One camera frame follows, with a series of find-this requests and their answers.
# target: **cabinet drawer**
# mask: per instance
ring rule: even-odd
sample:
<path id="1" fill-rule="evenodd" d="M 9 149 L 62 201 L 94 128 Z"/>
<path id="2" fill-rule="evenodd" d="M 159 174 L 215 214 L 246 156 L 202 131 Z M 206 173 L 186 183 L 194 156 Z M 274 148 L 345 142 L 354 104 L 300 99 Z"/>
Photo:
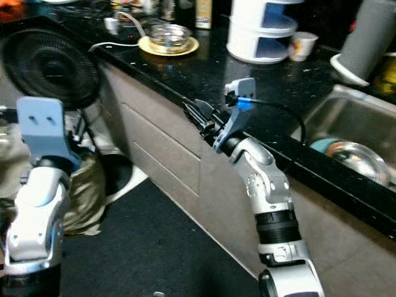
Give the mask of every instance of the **cabinet drawer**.
<path id="1" fill-rule="evenodd" d="M 177 176 L 167 170 L 136 142 L 130 146 L 133 162 L 184 211 L 192 217 L 197 212 L 199 197 L 192 192 Z"/>
<path id="2" fill-rule="evenodd" d="M 125 104 L 122 105 L 122 114 L 129 144 L 131 140 L 137 142 L 154 159 L 198 193 L 199 158 Z"/>
<path id="3" fill-rule="evenodd" d="M 202 139 L 180 107 L 109 64 L 104 64 L 102 69 L 120 102 L 200 157 Z"/>

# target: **white stacked container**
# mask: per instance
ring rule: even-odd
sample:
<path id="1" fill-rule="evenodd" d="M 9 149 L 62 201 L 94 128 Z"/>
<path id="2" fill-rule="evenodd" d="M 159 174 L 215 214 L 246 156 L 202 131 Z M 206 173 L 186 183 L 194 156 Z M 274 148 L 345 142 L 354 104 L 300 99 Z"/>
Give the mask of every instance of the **white stacked container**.
<path id="1" fill-rule="evenodd" d="M 297 29 L 283 15 L 285 4 L 304 0 L 233 0 L 227 50 L 236 59 L 254 64 L 280 62 L 288 55 L 288 37 Z"/>

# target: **black fan grille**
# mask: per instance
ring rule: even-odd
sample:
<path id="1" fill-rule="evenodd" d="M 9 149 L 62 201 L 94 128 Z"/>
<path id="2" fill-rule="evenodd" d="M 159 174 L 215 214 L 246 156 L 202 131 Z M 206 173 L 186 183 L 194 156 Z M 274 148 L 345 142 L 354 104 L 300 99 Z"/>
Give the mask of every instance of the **black fan grille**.
<path id="1" fill-rule="evenodd" d="M 60 99 L 65 110 L 88 107 L 98 96 L 97 65 L 57 33 L 26 30 L 11 36 L 4 47 L 4 65 L 21 92 Z"/>

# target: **black floor mat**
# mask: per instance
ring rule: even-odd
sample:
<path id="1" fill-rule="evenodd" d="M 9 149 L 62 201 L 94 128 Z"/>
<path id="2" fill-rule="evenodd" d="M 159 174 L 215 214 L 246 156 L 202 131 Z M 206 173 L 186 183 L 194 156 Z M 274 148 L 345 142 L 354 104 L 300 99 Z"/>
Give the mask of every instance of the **black floor mat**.
<path id="1" fill-rule="evenodd" d="M 257 282 L 151 181 L 111 204 L 98 236 L 64 241 L 62 296 L 256 297 Z"/>

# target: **gray cylinder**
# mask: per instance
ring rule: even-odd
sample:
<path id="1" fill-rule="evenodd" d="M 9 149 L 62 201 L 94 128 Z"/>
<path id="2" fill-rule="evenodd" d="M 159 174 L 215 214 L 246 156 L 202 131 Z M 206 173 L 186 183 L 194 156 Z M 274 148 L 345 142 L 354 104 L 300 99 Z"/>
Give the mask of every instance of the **gray cylinder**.
<path id="1" fill-rule="evenodd" d="M 396 34 L 396 1 L 364 0 L 338 57 L 339 63 L 366 80 Z"/>

